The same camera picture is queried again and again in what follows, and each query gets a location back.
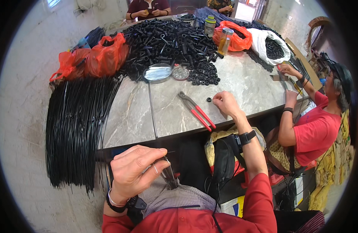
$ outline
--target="hand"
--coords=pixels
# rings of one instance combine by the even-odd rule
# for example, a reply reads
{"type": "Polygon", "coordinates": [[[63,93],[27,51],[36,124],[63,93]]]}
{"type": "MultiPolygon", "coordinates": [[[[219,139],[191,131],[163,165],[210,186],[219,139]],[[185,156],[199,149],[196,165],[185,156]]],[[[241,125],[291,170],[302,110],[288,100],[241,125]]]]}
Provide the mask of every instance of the hand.
{"type": "Polygon", "coordinates": [[[140,17],[147,17],[148,15],[149,15],[148,10],[138,11],[138,16],[140,16],[140,17]]]}
{"type": "Polygon", "coordinates": [[[281,64],[280,66],[280,72],[282,74],[288,74],[288,75],[291,75],[291,76],[295,76],[297,77],[298,79],[301,79],[302,78],[302,75],[300,74],[299,71],[297,71],[296,69],[294,69],[291,65],[289,64],[281,64]]]}
{"type": "Polygon", "coordinates": [[[223,8],[220,8],[220,9],[219,9],[219,12],[220,12],[220,13],[227,12],[227,11],[232,11],[232,12],[234,12],[234,8],[232,8],[232,7],[230,7],[230,6],[226,6],[226,7],[223,7],[223,8]]]}
{"type": "Polygon", "coordinates": [[[240,114],[245,115],[245,113],[238,106],[236,99],[228,91],[222,91],[222,92],[217,93],[212,98],[212,102],[223,113],[230,115],[234,120],[240,114]]]}
{"type": "Polygon", "coordinates": [[[161,11],[160,11],[160,10],[154,10],[154,11],[152,11],[152,14],[153,14],[154,16],[160,16],[160,15],[161,15],[161,11]]]}
{"type": "Polygon", "coordinates": [[[297,92],[289,91],[288,89],[286,89],[285,108],[294,108],[295,104],[297,103],[297,96],[298,96],[297,92]]]}
{"type": "Polygon", "coordinates": [[[129,198],[149,188],[153,180],[164,168],[170,166],[170,163],[160,160],[144,173],[142,172],[166,154],[167,150],[164,148],[154,149],[136,145],[114,156],[113,161],[110,162],[114,177],[110,198],[117,204],[125,204],[129,198]]]}

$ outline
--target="yellow liquid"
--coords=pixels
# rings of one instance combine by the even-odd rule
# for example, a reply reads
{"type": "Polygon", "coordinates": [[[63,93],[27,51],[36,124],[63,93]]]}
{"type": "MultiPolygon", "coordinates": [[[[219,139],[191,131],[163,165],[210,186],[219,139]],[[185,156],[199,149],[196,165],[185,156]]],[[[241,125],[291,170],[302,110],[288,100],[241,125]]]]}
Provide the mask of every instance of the yellow liquid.
{"type": "Polygon", "coordinates": [[[226,55],[228,52],[228,46],[231,42],[231,39],[228,37],[223,37],[220,39],[219,47],[218,47],[218,53],[222,55],[226,55]]]}

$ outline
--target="woman wearing black cap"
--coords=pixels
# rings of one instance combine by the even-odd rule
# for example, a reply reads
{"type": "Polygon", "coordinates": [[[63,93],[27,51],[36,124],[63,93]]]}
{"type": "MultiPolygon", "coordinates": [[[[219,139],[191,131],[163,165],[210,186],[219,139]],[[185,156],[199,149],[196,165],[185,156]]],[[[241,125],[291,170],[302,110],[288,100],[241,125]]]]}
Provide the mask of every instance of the woman wearing black cap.
{"type": "Polygon", "coordinates": [[[307,166],[324,154],[337,138],[341,114],[351,102],[352,78],[344,65],[335,63],[329,66],[325,96],[292,66],[281,64],[281,73],[297,77],[317,106],[293,124],[293,108],[298,94],[286,90],[286,104],[280,125],[266,137],[268,159],[281,171],[289,173],[293,163],[296,169],[307,166]],[[294,156],[294,162],[290,160],[290,155],[294,156]]]}

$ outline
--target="red shirt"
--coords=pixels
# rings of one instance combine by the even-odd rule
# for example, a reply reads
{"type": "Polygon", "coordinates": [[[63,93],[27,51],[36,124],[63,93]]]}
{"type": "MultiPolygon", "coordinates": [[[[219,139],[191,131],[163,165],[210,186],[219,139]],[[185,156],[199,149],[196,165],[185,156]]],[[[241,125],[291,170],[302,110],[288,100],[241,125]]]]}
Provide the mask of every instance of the red shirt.
{"type": "MultiPolygon", "coordinates": [[[[167,0],[153,0],[151,2],[151,8],[149,6],[149,3],[144,0],[133,0],[132,3],[130,4],[130,7],[129,7],[129,10],[127,11],[127,13],[135,13],[135,12],[138,12],[141,10],[148,10],[148,9],[164,10],[169,7],[170,7],[170,5],[167,3],[167,0]]],[[[150,18],[154,18],[154,17],[155,16],[152,13],[150,13],[147,17],[139,16],[138,20],[145,20],[145,19],[150,19],[150,18]]]]}
{"type": "Polygon", "coordinates": [[[323,110],[328,98],[316,91],[316,108],[302,116],[293,127],[297,145],[295,156],[302,166],[324,154],[337,138],[341,126],[341,117],[323,110]]]}
{"type": "MultiPolygon", "coordinates": [[[[127,216],[103,215],[102,232],[219,232],[211,216],[212,212],[165,209],[148,215],[135,228],[127,216]]],[[[251,180],[244,199],[242,218],[225,213],[215,213],[215,217],[223,232],[277,232],[268,176],[260,173],[251,180]]]]}

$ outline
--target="bottle with green lid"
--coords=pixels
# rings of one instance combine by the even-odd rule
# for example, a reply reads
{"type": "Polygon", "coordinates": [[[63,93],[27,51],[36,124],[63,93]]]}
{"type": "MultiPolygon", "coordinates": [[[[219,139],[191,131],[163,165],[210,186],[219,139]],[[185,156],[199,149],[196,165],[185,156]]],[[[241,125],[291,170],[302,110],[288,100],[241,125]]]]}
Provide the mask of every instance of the bottle with green lid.
{"type": "Polygon", "coordinates": [[[214,34],[214,29],[215,29],[215,23],[216,22],[217,21],[214,19],[213,15],[209,15],[205,19],[205,34],[207,34],[208,37],[212,37],[212,35],[214,34]]]}

